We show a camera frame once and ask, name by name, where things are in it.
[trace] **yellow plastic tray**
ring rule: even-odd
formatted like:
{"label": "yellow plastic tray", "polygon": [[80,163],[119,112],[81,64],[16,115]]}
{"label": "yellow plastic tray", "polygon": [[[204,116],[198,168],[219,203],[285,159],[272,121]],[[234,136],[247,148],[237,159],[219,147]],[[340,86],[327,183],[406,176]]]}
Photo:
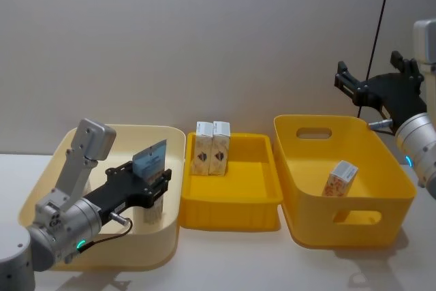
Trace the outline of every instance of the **yellow plastic tray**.
{"label": "yellow plastic tray", "polygon": [[[132,155],[163,139],[167,140],[166,168],[172,169],[168,191],[163,195],[162,220],[156,224],[143,222],[141,208],[130,208],[123,216],[134,221],[133,230],[122,238],[90,248],[71,264],[58,264],[55,269],[83,271],[89,269],[119,269],[142,271],[153,269],[167,262],[176,250],[178,239],[178,209],[180,205],[185,135],[182,131],[167,126],[109,125],[116,130],[116,139],[108,158],[93,169],[89,181],[91,190],[106,182],[104,171],[131,160]],[[35,215],[35,203],[52,189],[65,162],[65,151],[70,147],[76,129],[68,132],[42,173],[36,186],[21,209],[21,225],[28,226]],[[99,239],[123,232],[115,222],[106,224]]]}
{"label": "yellow plastic tray", "polygon": [[[275,118],[275,131],[283,212],[297,242],[381,247],[395,240],[416,189],[364,121],[283,115]],[[348,195],[322,197],[330,171],[342,159],[359,168]]]}
{"label": "yellow plastic tray", "polygon": [[282,195],[268,136],[232,134],[223,177],[191,175],[195,140],[190,133],[180,224],[200,230],[278,230]]}

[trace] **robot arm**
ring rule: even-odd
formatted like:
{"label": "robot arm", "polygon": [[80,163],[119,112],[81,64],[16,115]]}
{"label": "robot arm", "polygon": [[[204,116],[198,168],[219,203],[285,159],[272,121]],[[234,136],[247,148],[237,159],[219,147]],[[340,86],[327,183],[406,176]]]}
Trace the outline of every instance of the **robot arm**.
{"label": "robot arm", "polygon": [[[107,158],[115,137],[111,127],[81,120],[55,187],[35,206],[33,223],[27,228],[10,226],[3,234],[0,290],[34,290],[34,271],[71,262],[94,245],[92,239],[102,226],[111,220],[133,224],[120,214],[132,206],[151,208],[168,190],[171,170],[153,177],[152,183],[134,172],[139,153],[133,161],[107,169],[107,181],[82,197],[91,170]],[[91,242],[81,247],[83,240]]]}
{"label": "robot arm", "polygon": [[[356,80],[344,62],[338,63],[334,85],[357,106],[376,109],[385,121],[370,127],[389,127],[396,145],[414,162],[420,184],[436,198],[436,19],[414,25],[416,59],[404,59],[399,52],[390,62],[399,73]],[[420,86],[426,79],[426,103]]]}

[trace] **black cable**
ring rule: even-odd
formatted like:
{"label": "black cable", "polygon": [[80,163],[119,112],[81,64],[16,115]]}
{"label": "black cable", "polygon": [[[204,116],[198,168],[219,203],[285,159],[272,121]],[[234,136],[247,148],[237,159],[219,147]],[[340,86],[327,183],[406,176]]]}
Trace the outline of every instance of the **black cable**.
{"label": "black cable", "polygon": [[387,134],[387,135],[389,135],[389,136],[395,136],[395,134],[393,134],[393,133],[390,132],[390,131],[381,131],[380,129],[373,129],[373,131],[374,131],[374,132],[377,132],[377,133],[381,133],[381,134]]}
{"label": "black cable", "polygon": [[129,221],[130,226],[129,226],[129,228],[128,228],[125,232],[123,232],[123,233],[121,233],[121,234],[114,235],[114,236],[110,236],[110,237],[105,238],[105,239],[102,239],[102,240],[91,241],[90,243],[87,243],[86,245],[83,245],[82,247],[80,247],[80,248],[78,249],[79,254],[81,254],[82,252],[88,250],[88,249],[91,248],[92,246],[97,245],[97,244],[99,244],[99,243],[106,242],[106,241],[110,241],[110,240],[117,239],[117,238],[121,238],[122,236],[127,235],[127,234],[131,231],[131,229],[133,228],[134,223],[131,221],[130,218],[126,218],[126,220]]}
{"label": "black cable", "polygon": [[[383,18],[383,13],[384,13],[384,6],[386,4],[386,0],[383,0],[383,4],[381,5],[381,11],[380,11],[380,16],[379,16],[379,22],[377,24],[377,31],[375,32],[375,37],[374,37],[374,43],[373,43],[373,49],[371,51],[371,57],[369,59],[369,65],[368,65],[368,71],[367,71],[367,77],[365,78],[365,81],[368,80],[369,78],[369,72],[371,71],[371,66],[373,64],[373,59],[374,59],[374,52],[375,52],[375,46],[377,45],[377,39],[379,38],[379,32],[380,32],[380,25],[382,25],[382,18]],[[362,111],[362,106],[359,107],[359,111],[357,113],[357,117],[360,117],[360,112]]]}

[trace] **green indicator light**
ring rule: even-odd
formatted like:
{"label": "green indicator light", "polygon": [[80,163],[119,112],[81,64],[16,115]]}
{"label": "green indicator light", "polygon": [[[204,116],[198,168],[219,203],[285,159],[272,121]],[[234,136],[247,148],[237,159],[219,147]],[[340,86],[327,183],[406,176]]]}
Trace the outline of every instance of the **green indicator light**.
{"label": "green indicator light", "polygon": [[85,240],[81,240],[81,242],[79,242],[79,243],[77,244],[77,249],[79,249],[80,247],[82,247],[85,243],[86,243]]}

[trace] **pale yellow bin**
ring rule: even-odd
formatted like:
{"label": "pale yellow bin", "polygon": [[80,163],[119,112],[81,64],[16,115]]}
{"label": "pale yellow bin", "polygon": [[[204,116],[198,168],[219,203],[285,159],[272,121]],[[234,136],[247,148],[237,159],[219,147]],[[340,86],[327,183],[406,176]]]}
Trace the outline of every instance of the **pale yellow bin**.
{"label": "pale yellow bin", "polygon": [[[394,242],[416,188],[384,143],[354,117],[275,118],[274,156],[283,212],[305,247],[383,247]],[[346,197],[321,196],[330,171],[359,168]]]}
{"label": "pale yellow bin", "polygon": [[[107,168],[120,166],[131,160],[135,153],[166,139],[166,168],[172,170],[172,178],[168,184],[168,191],[163,195],[162,220],[150,225],[142,220],[143,209],[136,207],[127,209],[123,212],[123,216],[130,217],[134,221],[134,228],[128,235],[96,245],[75,258],[71,264],[58,264],[55,269],[69,271],[89,269],[143,271],[164,264],[176,250],[178,240],[177,217],[185,158],[184,133],[179,129],[166,126],[109,126],[116,130],[116,139],[108,159],[99,162],[89,177],[91,190],[106,182],[104,171]],[[27,198],[19,217],[23,226],[32,223],[35,214],[35,203],[55,186],[65,162],[65,151],[70,147],[75,131],[76,129],[73,129],[64,137]],[[124,227],[112,221],[102,228],[99,239],[119,234],[124,230]]]}

